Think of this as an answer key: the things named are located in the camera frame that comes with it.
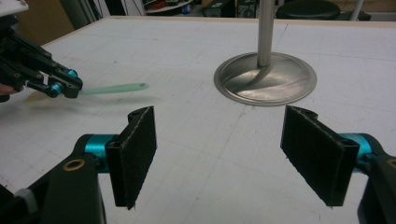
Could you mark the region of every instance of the white table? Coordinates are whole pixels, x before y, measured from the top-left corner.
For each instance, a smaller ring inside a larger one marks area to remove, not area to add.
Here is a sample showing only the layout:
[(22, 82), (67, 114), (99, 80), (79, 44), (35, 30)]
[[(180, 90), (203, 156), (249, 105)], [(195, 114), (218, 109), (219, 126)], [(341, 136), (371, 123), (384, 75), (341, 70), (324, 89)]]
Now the white table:
[[(326, 207), (280, 149), (285, 106), (242, 105), (213, 76), (257, 51), (258, 21), (110, 17), (45, 48), (78, 71), (84, 88), (147, 82), (133, 93), (0, 104), (0, 183), (26, 188), (84, 133), (120, 133), (127, 114), (154, 105), (158, 150), (136, 209), (114, 206), (100, 175), (108, 223), (358, 223), (367, 177), (352, 176), (343, 207)], [(396, 155), (396, 24), (276, 21), (273, 51), (309, 63), (318, 85), (294, 103), (338, 133), (370, 133)]]

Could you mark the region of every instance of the bolt hole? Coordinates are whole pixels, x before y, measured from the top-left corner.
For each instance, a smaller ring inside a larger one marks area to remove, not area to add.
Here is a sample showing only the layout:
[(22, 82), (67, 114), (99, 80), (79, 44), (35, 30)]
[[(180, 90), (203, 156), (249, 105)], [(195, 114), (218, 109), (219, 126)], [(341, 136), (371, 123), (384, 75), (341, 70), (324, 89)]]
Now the bolt hole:
[(78, 170), (79, 168), (83, 167), (84, 164), (85, 164), (84, 160), (69, 161), (64, 164), (64, 170), (65, 171), (75, 171), (75, 170)]
[(396, 159), (390, 159), (390, 160), (388, 160), (388, 164), (389, 164), (390, 166), (392, 166), (393, 168), (396, 169)]

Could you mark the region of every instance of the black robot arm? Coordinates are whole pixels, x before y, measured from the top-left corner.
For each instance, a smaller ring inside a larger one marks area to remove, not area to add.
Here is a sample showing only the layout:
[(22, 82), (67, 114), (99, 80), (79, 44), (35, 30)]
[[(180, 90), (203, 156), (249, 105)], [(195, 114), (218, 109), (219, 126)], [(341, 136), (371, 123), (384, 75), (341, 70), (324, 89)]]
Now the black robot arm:
[(358, 209), (361, 224), (395, 223), (396, 157), (367, 133), (336, 133), (318, 114), (286, 106), (281, 148), (328, 206), (342, 206), (353, 172), (368, 176)]
[[(49, 52), (16, 34), (11, 28), (16, 23), (13, 16), (0, 18), (0, 83), (15, 91), (26, 86), (49, 97), (63, 94), (77, 98), (83, 84), (77, 72), (56, 63)], [(43, 73), (49, 76), (47, 84)], [(0, 102), (8, 99), (2, 96)]]
[(128, 115), (120, 134), (84, 134), (73, 152), (27, 189), (0, 185), (0, 223), (106, 223), (98, 173), (109, 174), (116, 206), (131, 209), (153, 161), (154, 107)]

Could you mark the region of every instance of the metal disc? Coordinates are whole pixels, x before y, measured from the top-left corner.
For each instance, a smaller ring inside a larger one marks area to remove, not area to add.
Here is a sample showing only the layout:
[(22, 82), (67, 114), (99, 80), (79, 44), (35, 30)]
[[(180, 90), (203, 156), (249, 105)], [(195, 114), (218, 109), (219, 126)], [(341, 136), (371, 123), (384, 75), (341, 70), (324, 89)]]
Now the metal disc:
[(293, 56), (273, 52), (269, 66), (257, 64), (257, 53), (227, 60), (215, 73), (216, 87), (242, 104), (285, 105), (304, 98), (317, 85), (314, 69)]

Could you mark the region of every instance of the cable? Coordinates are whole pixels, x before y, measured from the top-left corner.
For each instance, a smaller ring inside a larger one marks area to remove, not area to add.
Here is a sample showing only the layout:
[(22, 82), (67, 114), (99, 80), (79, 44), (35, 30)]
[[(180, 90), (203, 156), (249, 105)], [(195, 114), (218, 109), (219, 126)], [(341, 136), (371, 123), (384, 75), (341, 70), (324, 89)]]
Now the cable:
[(134, 0), (132, 0), (134, 2), (134, 5), (136, 6), (137, 11), (139, 12), (140, 16), (143, 16), (142, 12), (140, 11), (139, 7), (137, 6), (136, 2)]
[(126, 0), (124, 0), (124, 5), (125, 5), (126, 15), (129, 16), (128, 7), (126, 6)]
[(100, 14), (102, 14), (102, 18), (103, 18), (103, 11), (102, 11), (102, 6), (100, 5), (100, 0), (98, 0), (98, 5), (99, 5), (99, 9), (100, 9)]
[(103, 15), (99, 13), (98, 11), (98, 7), (96, 5), (96, 3), (93, 0), (89, 0), (88, 1), (88, 5), (87, 7), (90, 7), (94, 17), (96, 18), (96, 20), (100, 20), (103, 18)]

